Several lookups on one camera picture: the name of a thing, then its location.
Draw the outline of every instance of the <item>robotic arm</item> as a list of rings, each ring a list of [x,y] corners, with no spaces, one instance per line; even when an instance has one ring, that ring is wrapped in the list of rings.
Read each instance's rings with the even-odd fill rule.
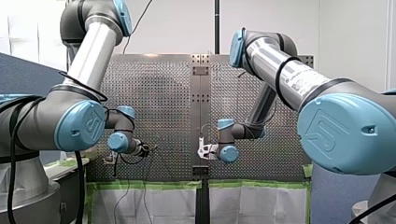
[[[235,161],[234,139],[264,136],[263,121],[276,92],[299,113],[302,146],[318,165],[350,175],[392,170],[396,166],[395,96],[376,93],[347,78],[327,78],[299,62],[296,55],[293,41],[285,35],[245,30],[234,35],[231,64],[265,83],[245,123],[219,120],[217,157]]]
[[[123,1],[74,1],[61,19],[62,40],[73,61],[64,82],[54,86],[45,99],[0,96],[1,223],[8,223],[7,211],[10,223],[15,223],[7,198],[18,213],[17,223],[60,222],[55,216],[60,198],[52,200],[49,196],[59,187],[49,183],[38,158],[40,150],[85,150],[99,141],[104,129],[115,129],[107,141],[111,150],[148,155],[147,146],[133,138],[134,110],[127,105],[104,109],[104,95],[99,92],[113,49],[131,32],[129,11]],[[8,183],[14,179],[13,172],[16,181],[13,197],[9,198]],[[33,208],[46,201],[54,203],[46,204],[55,207],[53,216],[48,216],[48,211],[38,215],[42,209]]]

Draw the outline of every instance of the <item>vertical metal post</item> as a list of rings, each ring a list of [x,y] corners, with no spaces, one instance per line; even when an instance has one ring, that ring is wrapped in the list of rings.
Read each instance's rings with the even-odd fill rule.
[[[198,148],[198,136],[208,139],[210,123],[210,56],[208,54],[192,55],[191,69],[191,137],[193,146]],[[209,201],[209,167],[208,161],[196,155],[193,162],[192,174],[194,179],[202,182],[202,187],[196,191],[195,223],[210,224]]]
[[[215,54],[220,54],[220,0],[215,0]]]

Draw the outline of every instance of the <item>white wall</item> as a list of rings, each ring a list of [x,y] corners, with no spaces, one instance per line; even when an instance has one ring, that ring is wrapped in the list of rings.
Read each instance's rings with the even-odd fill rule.
[[[299,54],[315,56],[318,65],[319,0],[224,0],[221,2],[221,53],[228,54],[235,31],[283,33]]]
[[[135,24],[148,0],[126,2]],[[220,2],[220,53],[229,53],[233,34],[245,26],[250,30],[289,35],[295,40],[299,53],[314,55],[318,64],[319,0]],[[65,64],[62,62],[65,61],[64,47],[60,46],[59,37],[63,5],[64,0],[7,1],[0,13],[0,52],[49,66]],[[20,19],[23,15],[27,17],[21,20],[20,25],[10,24],[12,18]],[[14,32],[8,33],[16,26],[23,29],[24,24],[33,24],[35,30],[32,32],[38,38],[25,38],[21,43],[19,37],[12,34]],[[4,47],[8,40],[16,45],[11,43],[10,47]],[[114,52],[122,53],[125,44],[126,38]],[[126,53],[136,54],[209,51],[214,51],[214,0],[153,0],[126,49]]]
[[[66,47],[59,34],[64,1],[0,2],[0,52],[64,70]]]
[[[127,0],[134,22],[147,0]],[[318,57],[319,0],[220,1],[220,53],[228,54],[233,34],[250,30],[285,33],[299,53]],[[125,44],[116,48],[122,53]],[[213,0],[154,0],[126,53],[214,51]]]
[[[320,0],[319,71],[384,91],[389,75],[391,1]]]

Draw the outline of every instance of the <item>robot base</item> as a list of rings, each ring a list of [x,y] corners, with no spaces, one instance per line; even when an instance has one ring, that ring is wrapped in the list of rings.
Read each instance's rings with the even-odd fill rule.
[[[18,224],[59,224],[61,223],[60,201],[60,185],[52,182],[49,184],[48,193],[14,206],[15,221]],[[0,207],[0,223],[9,223],[6,207]]]
[[[380,203],[396,192],[394,175],[382,174],[375,185],[369,201],[355,203],[352,207],[352,217],[356,217],[367,208]],[[390,203],[361,221],[363,224],[396,224],[396,203]]]

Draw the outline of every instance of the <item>black cable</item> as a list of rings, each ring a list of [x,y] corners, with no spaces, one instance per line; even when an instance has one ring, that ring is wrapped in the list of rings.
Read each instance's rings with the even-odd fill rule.
[[[128,47],[128,45],[129,45],[129,41],[131,40],[131,36],[132,36],[132,35],[134,34],[134,32],[136,31],[137,26],[139,25],[139,23],[140,23],[140,21],[142,20],[143,16],[146,14],[146,11],[148,10],[149,5],[151,4],[151,2],[152,2],[152,0],[149,0],[149,1],[148,1],[148,4],[146,5],[145,10],[143,10],[142,15],[140,15],[139,20],[138,20],[137,23],[136,23],[136,26],[135,26],[134,29],[132,30],[131,35],[128,37],[128,41],[126,42],[126,45],[125,45],[125,47],[124,47],[124,50],[122,51],[122,54],[125,54],[125,50],[126,50],[126,48]]]
[[[67,75],[66,72],[64,72],[64,71],[59,71],[59,75],[61,75],[61,76],[63,76],[63,77],[66,77],[66,78],[69,78],[69,79],[71,79],[74,83],[78,84],[79,86],[83,87],[84,89],[87,89],[87,90],[89,90],[89,91],[94,92],[96,95],[99,95],[100,97],[102,97],[102,99],[99,99],[100,102],[106,102],[106,101],[108,100],[108,98],[107,98],[104,94],[102,94],[101,92],[97,91],[97,90],[94,89],[94,88],[91,88],[91,87],[85,85],[84,83],[78,81],[76,78],[70,77],[69,75]]]
[[[242,27],[242,44],[243,44],[243,48],[244,48],[244,51],[245,51],[245,60],[247,61],[248,69],[250,70],[250,72],[252,73],[253,76],[257,77],[259,80],[262,81],[262,78],[259,77],[259,76],[256,74],[256,72],[255,72],[254,69],[253,69],[253,66],[251,66],[251,64],[250,64],[250,59],[249,59],[249,57],[248,57],[248,46],[247,46],[246,41],[247,41],[247,37],[246,37],[246,28],[245,28],[245,27]]]
[[[146,212],[148,213],[148,219],[149,219],[150,224],[153,224],[153,223],[152,223],[152,220],[151,220],[151,216],[150,216],[150,214],[149,214],[148,205],[147,205],[147,203],[146,203],[146,193],[147,193],[146,182],[147,182],[148,179],[149,179],[149,173],[150,173],[150,170],[151,170],[151,164],[152,164],[152,162],[153,162],[153,160],[154,160],[154,154],[153,154],[153,152],[154,152],[154,150],[152,150],[152,152],[151,152],[151,158],[150,158],[150,161],[149,161],[149,163],[148,163],[148,171],[146,172],[146,177],[145,177],[145,179],[143,180],[143,188],[144,188],[144,193],[143,193],[143,204],[145,205]]]
[[[76,224],[82,224],[82,219],[84,217],[84,203],[85,203],[84,165],[82,164],[82,158],[79,151],[75,151],[75,154],[78,165],[78,194],[79,194]]]
[[[271,121],[271,119],[274,118],[275,113],[276,113],[276,110],[277,110],[277,101],[275,100],[275,105],[274,105],[273,113],[271,114],[270,118],[268,118],[268,119],[266,119],[266,120],[264,121],[264,125],[265,125],[266,123],[268,123],[269,121]]]
[[[276,71],[275,89],[276,89],[276,93],[277,93],[277,96],[279,97],[280,101],[282,101],[282,103],[284,105],[286,105],[288,108],[293,110],[293,108],[291,108],[291,105],[286,101],[286,99],[283,97],[282,92],[280,91],[280,75],[282,74],[282,70],[286,66],[286,64],[288,64],[291,61],[299,61],[300,62],[301,60],[299,58],[297,58],[297,57],[291,56],[285,62],[280,64],[279,68]]]
[[[365,217],[370,216],[376,210],[382,208],[383,206],[385,206],[385,205],[387,205],[389,203],[393,203],[395,201],[396,201],[396,194],[388,197],[384,201],[382,201],[382,202],[374,205],[373,207],[367,209],[366,211],[364,211],[363,213],[361,213],[357,217],[353,218],[350,222],[348,222],[348,224],[359,224],[359,223],[361,223],[361,220],[364,219]]]
[[[144,157],[141,157],[140,160],[131,162],[131,161],[125,160],[125,159],[122,157],[122,154],[121,154],[121,153],[119,153],[117,156],[120,156],[121,160],[122,160],[123,162],[129,164],[129,165],[136,165],[136,164],[140,163],[140,162],[144,159]]]
[[[122,197],[120,197],[120,199],[117,201],[116,205],[114,206],[113,216],[114,216],[114,223],[115,224],[117,224],[117,214],[116,214],[117,207],[119,206],[119,204],[122,201],[122,199],[125,198],[126,195],[129,193],[130,186],[131,186],[131,182],[128,180],[128,187],[127,187],[125,193],[122,195]]]
[[[116,161],[114,162],[114,170],[113,170],[113,176],[114,177],[117,176],[117,163],[119,162],[119,155],[120,155],[120,153],[117,154]]]
[[[30,107],[26,110],[26,112],[21,116],[19,121],[16,123],[15,128],[11,135],[10,146],[9,146],[9,154],[11,158],[11,171],[9,176],[9,185],[8,185],[8,197],[7,197],[7,214],[8,221],[10,224],[16,224],[14,213],[12,211],[12,200],[14,198],[14,188],[15,188],[15,176],[17,173],[17,162],[16,162],[16,151],[15,151],[15,140],[17,136],[17,132],[21,127],[23,120],[27,117],[27,115],[32,111],[32,109],[38,105],[41,101],[45,100],[45,98],[35,99]]]

